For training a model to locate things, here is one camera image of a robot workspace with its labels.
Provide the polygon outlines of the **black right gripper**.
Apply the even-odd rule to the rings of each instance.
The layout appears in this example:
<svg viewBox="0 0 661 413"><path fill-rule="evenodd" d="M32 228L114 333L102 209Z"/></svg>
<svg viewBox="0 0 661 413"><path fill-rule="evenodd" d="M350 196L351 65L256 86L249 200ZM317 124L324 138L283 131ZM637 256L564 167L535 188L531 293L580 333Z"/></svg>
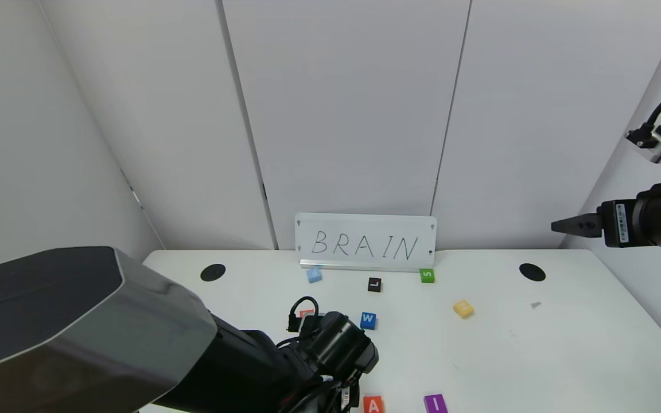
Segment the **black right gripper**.
<svg viewBox="0 0 661 413"><path fill-rule="evenodd" d="M551 230L583 238L603 230L611 248L661 247L661 198L607 201L596 211L552 222Z"/></svg>

